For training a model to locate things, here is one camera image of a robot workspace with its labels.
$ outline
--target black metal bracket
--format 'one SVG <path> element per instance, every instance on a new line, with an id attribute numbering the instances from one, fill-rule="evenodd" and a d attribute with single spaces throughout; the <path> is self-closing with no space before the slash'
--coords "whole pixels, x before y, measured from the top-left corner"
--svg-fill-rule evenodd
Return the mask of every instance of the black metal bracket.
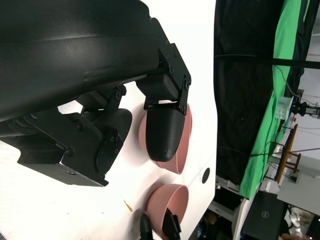
<path id="1" fill-rule="evenodd" d="M 143 108 L 145 110 L 158 108 L 174 108 L 186 115 L 188 92 L 189 87 L 192 83 L 191 75 L 176 44 L 169 42 L 159 21 L 156 18 L 152 18 L 151 25 L 158 47 L 160 64 L 158 66 L 158 69 L 153 72 L 147 73 L 147 77 L 143 81 L 149 81 L 150 77 L 152 76 L 165 74 L 172 82 L 172 86 L 170 85 L 169 87 L 174 87 L 178 95 L 176 99 L 169 99 L 171 96 L 168 96 L 167 99 L 158 96 L 155 97 L 154 94 L 150 94 L 148 90 L 143 91 L 138 84 L 142 81 L 139 81 L 137 82 L 137 85 L 146 96 Z M 171 100 L 172 103 L 159 104 L 159 100 Z"/>
<path id="2" fill-rule="evenodd" d="M 0 140 L 21 151 L 25 167 L 70 185 L 106 186 L 131 126 L 131 113 L 118 109 L 125 94 L 120 86 L 81 96 L 82 114 L 56 107 L 2 122 Z"/>

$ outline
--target white table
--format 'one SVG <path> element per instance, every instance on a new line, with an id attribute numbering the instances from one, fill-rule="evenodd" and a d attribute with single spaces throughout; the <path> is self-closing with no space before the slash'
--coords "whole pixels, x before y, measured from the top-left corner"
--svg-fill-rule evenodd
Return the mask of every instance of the white table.
<path id="1" fill-rule="evenodd" d="M 139 147 L 138 128 L 145 97 L 129 83 L 120 107 L 130 110 L 129 135 L 105 179 L 106 187 L 66 185 L 17 164 L 20 152 L 0 143 L 0 231 L 8 240 L 130 240 L 139 238 L 146 198 L 161 184 L 188 186 L 181 223 L 187 240 L 215 195 L 217 112 L 213 86 L 214 0 L 146 1 L 189 69 L 193 127 L 181 175 L 156 167 Z M 76 103 L 61 111 L 79 111 Z M 210 176 L 202 184 L 202 176 Z M 133 209 L 130 212 L 126 203 Z"/>

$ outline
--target black fabric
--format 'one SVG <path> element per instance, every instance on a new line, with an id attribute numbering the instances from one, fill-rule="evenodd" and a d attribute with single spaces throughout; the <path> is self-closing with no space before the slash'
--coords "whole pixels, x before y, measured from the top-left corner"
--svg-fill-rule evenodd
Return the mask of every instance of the black fabric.
<path id="1" fill-rule="evenodd" d="M 272 58 L 282 6 L 282 0 L 217 0 L 214 55 Z M 215 61 L 218 176 L 241 183 L 272 90 L 270 65 Z"/>
<path id="2" fill-rule="evenodd" d="M 307 10 L 308 0 L 301 1 L 301 8 L 299 13 L 296 37 L 295 37 L 295 45 L 293 52 L 293 60 L 306 60 L 308 48 L 306 49 L 305 42 L 307 36 L 305 36 L 305 23 L 304 16 Z M 298 90 L 298 86 L 300 84 L 300 78 L 304 74 L 305 70 L 303 67 L 291 67 L 286 82 L 290 86 L 290 89 L 296 93 Z M 286 87 L 284 95 L 286 97 L 292 97 L 292 93 L 289 88 Z"/>

